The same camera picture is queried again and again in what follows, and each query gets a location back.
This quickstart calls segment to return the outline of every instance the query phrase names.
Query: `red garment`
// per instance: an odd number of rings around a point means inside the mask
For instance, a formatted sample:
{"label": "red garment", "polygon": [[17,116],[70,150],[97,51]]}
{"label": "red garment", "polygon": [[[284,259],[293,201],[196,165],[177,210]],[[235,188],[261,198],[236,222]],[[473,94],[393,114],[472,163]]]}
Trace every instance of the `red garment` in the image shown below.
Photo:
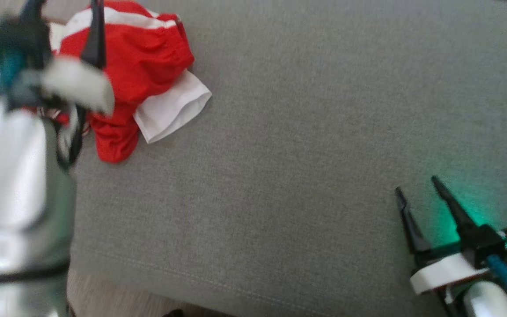
{"label": "red garment", "polygon": [[[118,12],[153,19],[135,2],[106,2],[105,5]],[[106,162],[120,162],[131,155],[138,142],[139,130],[133,118],[137,107],[146,98],[169,90],[194,58],[177,15],[161,14],[157,20],[169,23],[151,29],[129,25],[132,22],[119,24],[122,15],[120,18],[116,16],[115,24],[107,24],[110,16],[107,14],[115,12],[105,10],[107,66],[104,71],[113,86],[115,108],[110,118],[94,114],[91,128],[95,131],[99,158]],[[85,29],[66,36],[59,55],[80,56],[87,40],[88,26],[89,22]]]}

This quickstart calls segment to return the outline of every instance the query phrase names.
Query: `gray fabric surface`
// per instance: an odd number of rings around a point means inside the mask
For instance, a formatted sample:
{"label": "gray fabric surface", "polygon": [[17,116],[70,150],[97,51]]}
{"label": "gray fabric surface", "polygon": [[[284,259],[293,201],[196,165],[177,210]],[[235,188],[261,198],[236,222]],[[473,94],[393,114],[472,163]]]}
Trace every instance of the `gray fabric surface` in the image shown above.
{"label": "gray fabric surface", "polygon": [[76,269],[244,317],[442,316],[411,291],[393,191],[436,243],[432,174],[507,225],[507,2],[141,3],[181,16],[214,97],[119,165],[87,139]]}

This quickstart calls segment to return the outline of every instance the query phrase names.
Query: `pile of clothes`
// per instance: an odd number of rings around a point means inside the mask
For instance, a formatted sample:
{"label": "pile of clothes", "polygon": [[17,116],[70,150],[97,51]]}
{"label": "pile of clothes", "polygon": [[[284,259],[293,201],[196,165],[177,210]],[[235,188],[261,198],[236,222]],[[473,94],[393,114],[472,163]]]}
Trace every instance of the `pile of clothes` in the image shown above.
{"label": "pile of clothes", "polygon": [[[136,2],[106,2],[107,66],[115,94],[112,117],[92,114],[97,154],[121,162],[135,150],[138,132],[153,143],[181,128],[203,110],[212,94],[187,70],[195,60],[181,19],[157,14]],[[79,56],[91,10],[78,12],[66,26],[53,25],[51,44],[57,55]],[[60,122],[59,112],[46,115]]]}

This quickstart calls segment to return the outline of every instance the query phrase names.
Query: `white cloth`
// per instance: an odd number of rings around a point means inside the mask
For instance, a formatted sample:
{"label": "white cloth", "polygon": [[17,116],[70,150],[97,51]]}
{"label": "white cloth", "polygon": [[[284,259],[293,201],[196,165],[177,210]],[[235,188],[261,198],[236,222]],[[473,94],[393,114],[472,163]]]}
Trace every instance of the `white cloth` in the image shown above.
{"label": "white cloth", "polygon": [[213,93],[188,70],[167,92],[147,98],[134,120],[146,142],[153,143],[177,131],[205,108]]}

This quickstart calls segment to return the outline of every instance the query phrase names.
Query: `stitched seam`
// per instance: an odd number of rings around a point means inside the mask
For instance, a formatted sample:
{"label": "stitched seam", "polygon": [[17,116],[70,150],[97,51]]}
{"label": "stitched seam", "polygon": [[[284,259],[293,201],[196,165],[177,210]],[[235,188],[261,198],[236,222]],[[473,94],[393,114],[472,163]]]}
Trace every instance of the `stitched seam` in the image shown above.
{"label": "stitched seam", "polygon": [[169,273],[169,274],[171,274],[173,276],[181,277],[181,278],[184,278],[184,279],[187,279],[187,280],[191,280],[191,281],[195,281],[195,282],[201,281],[201,282],[203,282],[203,284],[207,284],[209,286],[217,286],[218,288],[221,288],[221,289],[230,290],[230,291],[233,291],[234,293],[236,293],[236,295],[243,295],[243,296],[248,297],[249,299],[254,299],[256,301],[260,301],[262,303],[266,303],[266,304],[269,304],[269,305],[274,305],[274,306],[282,307],[282,308],[286,308],[286,309],[288,309],[289,307],[292,307],[292,308],[308,311],[310,313],[315,313],[316,315],[320,315],[320,316],[324,316],[324,317],[333,317],[332,315],[328,315],[327,313],[322,313],[320,311],[312,310],[312,309],[307,308],[307,307],[303,307],[303,306],[300,306],[300,305],[296,305],[296,304],[293,304],[293,303],[282,301],[281,299],[275,299],[273,297],[268,297],[268,296],[265,296],[265,295],[254,293],[253,291],[246,291],[245,289],[231,287],[229,285],[225,285],[225,284],[218,283],[218,282],[215,282],[215,281],[210,281],[210,280],[205,279],[203,277],[195,276],[195,275],[192,275],[192,274],[189,274],[189,273],[186,273],[186,272],[177,271],[175,269],[169,269],[168,267],[156,267],[154,265],[150,265],[149,263],[145,263],[143,261],[137,261],[137,260],[134,260],[134,259],[129,259],[129,258],[121,257],[120,255],[111,254],[111,253],[107,253],[107,252],[104,252],[104,251],[96,251],[96,250],[90,249],[89,247],[85,247],[85,246],[81,246],[80,247],[78,245],[76,247],[72,247],[72,249],[79,249],[81,251],[87,251],[87,252],[91,252],[91,253],[98,253],[100,255],[104,255],[105,257],[112,258],[115,261],[118,261],[120,263],[124,263],[124,264],[127,264],[127,265],[132,265],[132,266],[135,266],[135,267],[141,267],[143,269],[151,269],[153,271],[159,271],[159,272],[162,272],[162,273]]}

